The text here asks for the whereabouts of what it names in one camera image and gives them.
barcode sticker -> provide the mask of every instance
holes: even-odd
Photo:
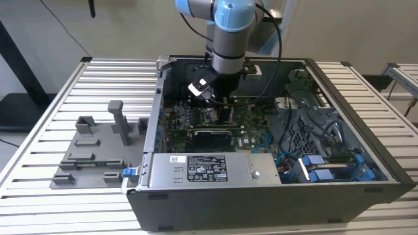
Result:
[[[175,155],[172,155],[169,157],[169,162],[171,163],[186,163],[186,156],[175,156]]]

metal bracket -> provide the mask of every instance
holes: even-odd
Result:
[[[161,71],[169,67],[171,59],[168,55],[159,55],[156,59],[156,70]]]

blue latch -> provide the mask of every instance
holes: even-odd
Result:
[[[132,168],[123,169],[121,176],[125,178],[135,177],[136,176],[136,169],[132,169]]]

aluminum slotted table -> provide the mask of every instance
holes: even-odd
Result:
[[[351,66],[318,63],[382,144],[418,182],[418,130]],[[81,62],[0,174],[0,235],[145,234],[119,188],[49,189],[75,135],[79,116],[111,122],[107,103],[124,102],[128,121],[148,117],[156,61],[93,59]],[[308,225],[182,234],[406,235],[418,233],[418,188],[391,204],[372,206],[346,226]]]

warning label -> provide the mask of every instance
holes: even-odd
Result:
[[[190,182],[228,181],[224,156],[187,156],[187,179]]]

